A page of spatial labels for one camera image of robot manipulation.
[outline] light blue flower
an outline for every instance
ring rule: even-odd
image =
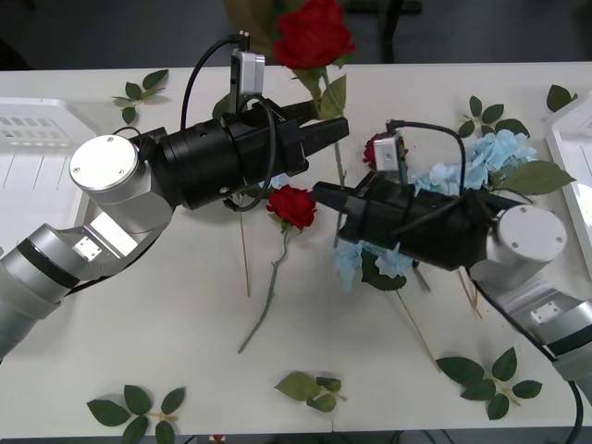
[[[509,176],[521,164],[535,160],[537,150],[524,145],[526,136],[514,135],[507,129],[497,134],[489,133],[475,141],[466,164],[464,186],[478,190],[489,183],[489,173],[504,170]],[[459,193],[460,164],[437,164],[428,173],[414,175],[410,182],[415,191],[428,190],[454,195]]]
[[[269,186],[271,188],[275,188],[276,190],[279,190],[284,185],[288,185],[288,179],[289,179],[289,177],[287,174],[284,174],[284,173],[278,174],[274,178],[271,178],[271,182],[269,182]],[[260,187],[263,187],[263,184],[264,184],[264,182],[259,182]]]
[[[390,278],[407,274],[413,265],[413,258],[399,253],[399,245],[394,250],[386,250],[364,240],[342,242],[335,253],[335,267],[341,274],[341,285],[345,291],[352,291],[353,278],[358,268],[362,267],[363,251],[375,254],[380,274]]]

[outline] rose stem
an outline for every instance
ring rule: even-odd
[[[329,76],[327,75],[327,68],[323,69],[323,81],[325,82],[325,86],[327,87],[327,91],[329,93],[329,97],[331,98],[331,102],[333,105],[339,110],[339,114],[343,117],[343,108],[341,104],[337,101],[335,94],[333,94],[333,90],[331,89],[331,84],[329,83]],[[343,174],[343,164],[341,163],[341,151],[339,150],[339,142],[333,143],[333,149],[335,150],[335,162],[337,162],[337,173],[339,175],[339,185],[341,189],[345,187],[345,174]],[[333,248],[337,248],[337,244],[339,242],[339,237],[337,235],[339,229],[341,228],[341,222],[343,220],[343,213],[339,212],[337,218],[337,229],[335,230],[335,239],[333,240]]]
[[[284,260],[286,259],[286,256],[288,255],[288,239],[289,239],[288,235],[289,234],[290,234],[290,228],[286,229],[286,232],[284,233],[284,242],[283,242],[284,253],[281,255],[281,257],[279,259],[277,259],[276,262],[271,264],[274,268],[274,271],[271,275],[271,282],[269,283],[269,290],[267,291],[267,301],[265,301],[265,307],[263,309],[263,312],[261,313],[261,317],[259,318],[259,321],[257,321],[257,324],[255,324],[255,327],[253,328],[253,330],[251,330],[251,333],[249,333],[249,336],[247,337],[247,339],[240,346],[239,354],[241,354],[244,351],[244,349],[247,347],[247,345],[249,345],[249,342],[251,342],[251,339],[253,338],[254,334],[257,332],[257,330],[259,329],[261,324],[263,324],[263,321],[265,320],[265,317],[267,316],[267,311],[269,310],[269,305],[271,304],[271,300],[274,297],[274,287],[276,286],[276,279],[278,278],[279,266],[282,264],[282,262],[284,262]]]
[[[407,315],[411,319],[411,322],[413,323],[413,326],[415,327],[415,330],[417,331],[417,334],[419,335],[419,339],[421,339],[422,342],[424,343],[424,347],[425,347],[425,350],[427,351],[427,355],[429,356],[429,359],[432,361],[432,363],[434,363],[434,365],[436,366],[437,370],[440,373],[442,373],[442,370],[440,370],[440,367],[439,367],[438,363],[436,362],[436,359],[434,358],[434,355],[432,354],[432,352],[429,350],[429,347],[427,346],[427,342],[424,339],[424,335],[422,335],[422,332],[419,330],[419,327],[417,326],[417,324],[415,324],[415,321],[413,320],[413,316],[411,316],[411,312],[407,308],[407,305],[405,304],[403,298],[401,297],[401,294],[399,293],[398,290],[396,290],[396,291],[397,291],[397,296],[399,296],[399,300],[401,301],[401,303],[403,305],[403,308],[405,309],[405,312],[407,312]]]
[[[242,223],[242,214],[240,218],[240,236],[242,237],[242,260],[244,261],[244,276],[247,279],[247,298],[251,297],[251,282],[249,282],[249,266],[247,264],[247,247],[244,243],[244,224]]]

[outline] white tray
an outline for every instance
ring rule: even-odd
[[[575,179],[563,193],[592,277],[592,92],[550,117],[546,137],[553,161]]]
[[[0,249],[41,224],[82,223],[88,198],[70,180],[70,157],[96,133],[65,102],[0,97]]]

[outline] wooden stick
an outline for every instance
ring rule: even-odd
[[[424,339],[424,335],[422,335],[422,332],[419,330],[419,327],[417,326],[417,324],[415,324],[415,320],[413,319],[413,316],[411,316],[411,312],[407,308],[407,305],[405,304],[403,298],[401,297],[401,294],[399,293],[398,290],[396,290],[396,291],[397,291],[397,296],[399,296],[399,300],[401,301],[401,304],[403,305],[403,308],[405,309],[405,312],[407,312],[407,315],[411,319],[411,322],[413,323],[413,326],[415,327],[415,330],[417,331],[417,334],[419,335],[419,338],[424,343],[424,347],[425,347],[425,350],[427,351],[427,355],[429,356],[429,359],[432,361],[432,363],[434,363],[434,365],[436,366],[437,370],[440,373],[442,373],[442,370],[440,370],[440,367],[438,366],[438,363],[436,362],[436,359],[434,358],[434,355],[432,354],[432,352],[429,350],[429,347],[427,346],[427,342]]]

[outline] small red flower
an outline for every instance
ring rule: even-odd
[[[338,0],[309,0],[279,16],[277,29],[281,39],[274,43],[274,55],[290,69],[321,68],[355,51]]]
[[[290,222],[294,227],[310,227],[315,220],[316,202],[311,192],[284,185],[269,196],[267,210]]]
[[[379,139],[381,134],[375,134],[372,139],[366,142],[365,149],[364,149],[364,158],[363,161],[365,164],[368,164],[369,167],[372,169],[376,169],[376,153],[374,151],[374,141]]]

